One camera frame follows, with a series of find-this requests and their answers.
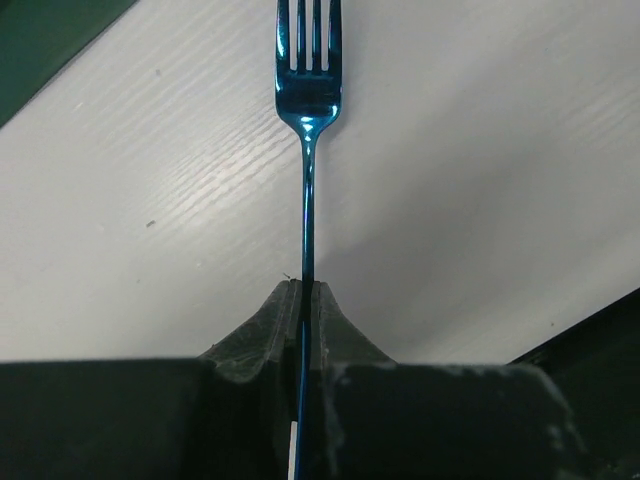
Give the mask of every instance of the green object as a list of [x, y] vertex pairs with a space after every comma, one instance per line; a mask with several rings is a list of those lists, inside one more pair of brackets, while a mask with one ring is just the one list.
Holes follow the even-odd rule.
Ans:
[[135, 0], [0, 0], [0, 128]]

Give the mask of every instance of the blue fork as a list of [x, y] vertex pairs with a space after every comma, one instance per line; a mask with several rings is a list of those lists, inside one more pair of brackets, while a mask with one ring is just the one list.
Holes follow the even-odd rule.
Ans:
[[311, 347], [310, 304], [314, 282], [314, 184], [318, 137], [331, 125], [342, 105], [342, 9], [330, 0], [327, 69], [322, 68], [321, 0], [313, 0], [311, 64], [307, 65], [306, 0], [298, 0], [296, 68], [291, 68], [289, 0], [278, 0], [276, 25], [276, 110], [302, 143], [302, 308], [296, 478], [304, 437], [304, 406]]

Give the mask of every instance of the metallic fork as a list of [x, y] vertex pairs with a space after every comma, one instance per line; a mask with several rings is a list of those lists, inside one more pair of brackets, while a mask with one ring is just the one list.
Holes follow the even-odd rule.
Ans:
[[276, 25], [276, 110], [300, 137], [303, 171], [302, 312], [300, 332], [300, 378], [298, 385], [298, 445], [296, 477], [300, 474], [301, 441], [304, 436], [304, 404], [309, 370], [311, 325], [308, 310], [314, 281], [314, 183], [318, 137], [331, 125], [342, 105], [342, 9], [330, 0], [328, 68], [322, 68], [321, 0], [313, 0], [311, 65], [307, 65], [306, 0], [298, 0], [297, 65], [291, 69], [289, 0], [278, 0]]

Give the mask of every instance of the fork tine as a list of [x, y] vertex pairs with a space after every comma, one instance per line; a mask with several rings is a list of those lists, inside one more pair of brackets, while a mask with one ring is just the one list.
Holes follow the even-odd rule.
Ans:
[[276, 71], [289, 70], [289, 0], [278, 0], [276, 22]]
[[298, 0], [298, 70], [307, 69], [307, 10], [306, 0]]
[[321, 0], [313, 0], [313, 44], [311, 66], [314, 72], [322, 70], [322, 10]]
[[329, 6], [329, 72], [342, 72], [342, 6], [340, 0], [331, 0]]

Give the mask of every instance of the white wooden surface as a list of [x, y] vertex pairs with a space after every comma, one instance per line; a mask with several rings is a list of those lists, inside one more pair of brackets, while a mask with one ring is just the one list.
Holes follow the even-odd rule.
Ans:
[[[141, 0], [0, 131], [0, 358], [194, 355], [300, 265], [273, 0]], [[346, 0], [318, 277], [403, 361], [640, 286], [640, 2]]]

